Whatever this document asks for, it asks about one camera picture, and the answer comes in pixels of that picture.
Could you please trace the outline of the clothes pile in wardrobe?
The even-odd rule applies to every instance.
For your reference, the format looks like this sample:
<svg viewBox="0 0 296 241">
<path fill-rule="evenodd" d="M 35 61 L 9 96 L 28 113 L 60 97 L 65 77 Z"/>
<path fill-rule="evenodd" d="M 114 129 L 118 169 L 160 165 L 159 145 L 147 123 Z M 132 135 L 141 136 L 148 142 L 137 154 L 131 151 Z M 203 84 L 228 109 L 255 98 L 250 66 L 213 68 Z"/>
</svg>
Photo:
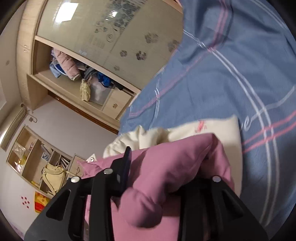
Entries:
<svg viewBox="0 0 296 241">
<path fill-rule="evenodd" d="M 92 77 L 97 77 L 104 87 L 112 89 L 115 87 L 115 82 L 105 74 L 56 48 L 51 49 L 51 63 L 49 64 L 49 69 L 56 78 L 64 75 L 71 81 L 81 81 L 79 91 L 82 101 L 90 101 L 89 81 Z"/>
</svg>

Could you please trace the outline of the pink and cream jacket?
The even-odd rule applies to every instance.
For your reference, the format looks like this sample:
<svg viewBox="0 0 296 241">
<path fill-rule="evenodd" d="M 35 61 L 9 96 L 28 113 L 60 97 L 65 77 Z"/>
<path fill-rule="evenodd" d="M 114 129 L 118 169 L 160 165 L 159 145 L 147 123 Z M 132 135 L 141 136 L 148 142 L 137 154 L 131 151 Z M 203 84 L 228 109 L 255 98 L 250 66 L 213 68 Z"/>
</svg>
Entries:
<svg viewBox="0 0 296 241">
<path fill-rule="evenodd" d="M 242 147 L 238 118 L 207 119 L 175 128 L 123 133 L 109 144 L 102 158 L 79 162 L 83 177 L 95 176 L 132 149 L 127 189 L 111 202 L 115 240 L 176 240 L 180 199 L 173 193 L 198 172 L 220 176 L 241 193 Z"/>
</svg>

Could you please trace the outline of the brown wooden door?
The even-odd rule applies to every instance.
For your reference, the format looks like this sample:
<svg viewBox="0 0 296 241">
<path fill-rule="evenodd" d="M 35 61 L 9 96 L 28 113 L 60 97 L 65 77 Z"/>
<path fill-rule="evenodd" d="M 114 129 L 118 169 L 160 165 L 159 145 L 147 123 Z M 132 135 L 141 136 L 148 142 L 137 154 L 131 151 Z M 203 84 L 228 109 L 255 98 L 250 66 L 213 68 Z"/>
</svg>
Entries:
<svg viewBox="0 0 296 241">
<path fill-rule="evenodd" d="M 69 102 L 65 101 L 64 99 L 62 99 L 61 97 L 59 97 L 58 95 L 54 94 L 53 92 L 48 90 L 48 95 L 50 97 L 53 97 L 54 99 L 56 99 L 57 101 L 59 101 L 61 104 L 65 105 L 66 107 L 68 107 L 69 109 L 73 110 L 74 112 L 76 112 L 77 114 L 83 116 L 84 118 L 90 120 L 91 122 L 99 125 L 100 127 L 114 133 L 114 134 L 118 134 L 118 130 L 107 125 L 106 123 L 103 123 L 102 121 L 94 118 L 93 116 L 87 114 L 86 112 L 80 110 L 79 108 L 75 107 L 74 105 L 70 104 Z"/>
</svg>

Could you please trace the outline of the wall shelf unit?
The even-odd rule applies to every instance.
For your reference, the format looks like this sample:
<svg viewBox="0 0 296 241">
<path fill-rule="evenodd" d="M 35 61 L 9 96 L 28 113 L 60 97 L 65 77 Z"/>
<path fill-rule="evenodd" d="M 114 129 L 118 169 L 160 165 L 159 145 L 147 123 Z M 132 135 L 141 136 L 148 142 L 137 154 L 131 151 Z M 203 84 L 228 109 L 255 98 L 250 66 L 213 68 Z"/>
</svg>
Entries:
<svg viewBox="0 0 296 241">
<path fill-rule="evenodd" d="M 78 161 L 85 159 L 75 154 L 69 156 L 49 144 L 28 126 L 24 126 L 19 133 L 6 160 L 27 183 L 35 187 L 46 197 L 53 197 L 56 193 L 49 184 L 56 182 L 64 185 L 66 180 L 73 175 L 82 176 Z M 48 181 L 45 171 L 52 167 L 61 167 L 61 175 Z"/>
</svg>

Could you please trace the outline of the wardrobe with frosted sliding doors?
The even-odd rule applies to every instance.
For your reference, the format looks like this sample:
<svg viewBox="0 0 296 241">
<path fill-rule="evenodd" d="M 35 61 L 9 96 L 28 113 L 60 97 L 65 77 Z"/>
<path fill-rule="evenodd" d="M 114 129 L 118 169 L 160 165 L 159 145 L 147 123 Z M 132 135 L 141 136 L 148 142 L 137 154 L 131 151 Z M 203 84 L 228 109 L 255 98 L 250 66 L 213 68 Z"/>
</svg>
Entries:
<svg viewBox="0 0 296 241">
<path fill-rule="evenodd" d="M 176 1 L 25 1 L 16 48 L 22 100 L 34 110 L 49 90 L 119 130 L 126 108 L 168 62 L 182 31 Z M 53 75 L 52 48 L 115 82 L 104 105 L 81 100 L 81 81 Z"/>
</svg>

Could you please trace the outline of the blue plaid bed sheet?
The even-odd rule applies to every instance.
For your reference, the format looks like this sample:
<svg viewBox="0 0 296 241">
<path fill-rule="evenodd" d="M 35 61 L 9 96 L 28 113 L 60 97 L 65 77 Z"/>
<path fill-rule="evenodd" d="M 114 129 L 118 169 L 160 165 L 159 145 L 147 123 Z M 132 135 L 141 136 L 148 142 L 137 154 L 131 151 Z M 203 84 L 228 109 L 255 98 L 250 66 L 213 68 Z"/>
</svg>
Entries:
<svg viewBox="0 0 296 241">
<path fill-rule="evenodd" d="M 237 116 L 241 199 L 269 237 L 295 205 L 295 38 L 271 1 L 181 1 L 182 42 L 120 133 Z"/>
</svg>

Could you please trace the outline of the yellow bag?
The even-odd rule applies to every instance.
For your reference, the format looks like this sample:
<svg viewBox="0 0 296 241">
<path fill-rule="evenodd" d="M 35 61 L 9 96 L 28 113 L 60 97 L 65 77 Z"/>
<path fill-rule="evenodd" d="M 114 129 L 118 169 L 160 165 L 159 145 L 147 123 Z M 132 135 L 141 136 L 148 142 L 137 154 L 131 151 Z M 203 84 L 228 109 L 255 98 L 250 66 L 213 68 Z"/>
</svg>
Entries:
<svg viewBox="0 0 296 241">
<path fill-rule="evenodd" d="M 64 169 L 62 166 L 53 166 L 48 163 L 42 169 L 41 186 L 40 190 L 55 195 L 65 184 L 66 177 L 79 176 L 80 168 L 77 167 L 75 171 L 70 172 Z"/>
</svg>

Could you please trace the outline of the clear storage box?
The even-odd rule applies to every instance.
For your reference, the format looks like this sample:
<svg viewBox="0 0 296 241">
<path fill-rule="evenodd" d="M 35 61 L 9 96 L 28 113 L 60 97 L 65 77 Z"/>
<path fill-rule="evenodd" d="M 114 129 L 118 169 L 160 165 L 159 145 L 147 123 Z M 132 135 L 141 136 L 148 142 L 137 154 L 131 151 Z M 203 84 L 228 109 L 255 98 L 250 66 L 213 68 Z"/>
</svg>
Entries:
<svg viewBox="0 0 296 241">
<path fill-rule="evenodd" d="M 104 105 L 112 88 L 104 87 L 97 77 L 92 77 L 89 81 L 90 101 L 99 105 Z"/>
</svg>

